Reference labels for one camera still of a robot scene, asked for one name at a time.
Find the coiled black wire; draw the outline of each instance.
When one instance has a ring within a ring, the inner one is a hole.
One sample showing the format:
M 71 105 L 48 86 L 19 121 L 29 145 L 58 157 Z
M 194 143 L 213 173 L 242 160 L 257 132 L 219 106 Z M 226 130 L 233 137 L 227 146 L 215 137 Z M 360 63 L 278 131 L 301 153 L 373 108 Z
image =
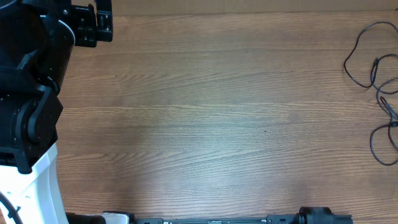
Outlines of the coiled black wire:
M 396 30 L 396 32 L 398 33 L 398 28 L 397 28 L 394 24 L 392 24 L 391 22 L 381 21 L 381 22 L 375 22 L 375 23 L 373 23 L 373 24 L 371 24 L 371 25 L 368 25 L 367 27 L 365 27 L 365 28 L 359 33 L 358 38 L 356 39 L 356 43 L 355 43 L 354 49 L 351 51 L 351 53 L 348 55 L 348 57 L 347 57 L 346 60 L 344 61 L 343 66 L 344 66 L 344 70 L 346 71 L 347 75 L 348 75 L 356 84 L 358 84 L 359 86 L 361 86 L 361 87 L 363 87 L 363 88 L 370 88 L 370 87 L 373 86 L 373 87 L 377 90 L 377 92 L 376 92 L 377 103 L 379 104 L 380 108 L 383 109 L 384 112 L 386 112 L 386 113 L 390 116 L 390 122 L 389 122 L 388 124 L 382 125 L 382 126 L 376 128 L 375 130 L 372 131 L 371 137 L 370 137 L 370 148 L 371 148 L 372 155 L 374 156 L 374 158 L 375 158 L 378 162 L 380 162 L 382 165 L 385 165 L 385 166 L 392 166 L 392 165 L 398 163 L 398 159 L 395 160 L 394 162 L 391 162 L 391 163 L 385 163 L 385 162 L 383 162 L 382 160 L 380 160 L 380 159 L 378 158 L 378 156 L 376 155 L 376 153 L 374 152 L 374 149 L 373 149 L 373 136 L 374 136 L 374 133 L 376 133 L 376 131 L 378 131 L 378 130 L 380 130 L 380 129 L 382 129 L 382 128 L 388 128 L 388 138 L 389 138 L 389 140 L 390 140 L 390 143 L 395 147 L 395 149 L 398 150 L 398 146 L 397 146 L 397 144 L 395 143 L 395 141 L 393 140 L 393 138 L 392 138 L 392 136 L 391 136 L 391 128 L 394 128 L 394 127 L 397 127 L 397 126 L 398 126 L 398 121 L 394 121 L 394 119 L 398 119 L 398 114 L 394 111 L 394 109 L 392 108 L 392 106 L 387 102 L 387 100 L 386 100 L 383 96 L 379 96 L 380 93 L 387 94 L 387 95 L 393 95 L 393 94 L 398 93 L 398 90 L 396 90 L 396 91 L 383 91 L 383 90 L 382 90 L 382 88 L 383 88 L 384 86 L 386 86 L 387 84 L 393 82 L 394 80 L 398 80 L 398 77 L 386 81 L 386 82 L 383 83 L 380 87 L 378 87 L 378 86 L 375 84 L 375 81 L 376 81 L 377 69 L 379 68 L 379 63 L 380 63 L 380 61 L 381 61 L 382 59 L 386 58 L 386 57 L 395 57 L 395 58 L 398 58 L 398 55 L 397 55 L 397 54 L 387 54 L 387 55 L 382 56 L 381 58 L 376 58 L 376 59 L 374 60 L 374 62 L 373 62 L 373 66 L 372 66 L 372 70 L 371 70 L 371 75 L 370 75 L 370 81 L 371 81 L 371 82 L 370 82 L 370 84 L 368 84 L 368 85 L 364 85 L 364 84 L 358 82 L 358 81 L 348 72 L 348 70 L 347 70 L 347 68 L 346 68 L 346 63 L 347 63 L 348 59 L 352 56 L 352 54 L 354 53 L 354 51 L 356 50 L 356 47 L 358 46 L 359 39 L 361 38 L 362 34 L 363 34 L 364 32 L 366 32 L 370 27 L 372 27 L 372 26 L 374 26 L 374 25 L 376 25 L 376 24 L 389 24 L 389 25 L 392 26 L 392 27 Z

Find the wooden tabletop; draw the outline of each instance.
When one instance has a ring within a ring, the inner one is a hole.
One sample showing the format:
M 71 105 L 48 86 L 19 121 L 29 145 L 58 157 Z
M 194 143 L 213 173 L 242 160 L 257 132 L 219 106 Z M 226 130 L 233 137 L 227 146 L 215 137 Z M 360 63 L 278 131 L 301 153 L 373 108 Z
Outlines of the wooden tabletop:
M 112 43 L 73 49 L 62 86 L 65 210 L 205 218 L 327 206 L 397 223 L 398 165 L 369 150 L 389 117 L 342 69 L 376 21 L 398 25 L 398 12 L 115 17 Z M 388 53 L 398 35 L 374 27 L 348 69 L 368 82 Z M 397 72 L 385 59 L 377 83 Z M 374 145 L 398 158 L 386 130 Z

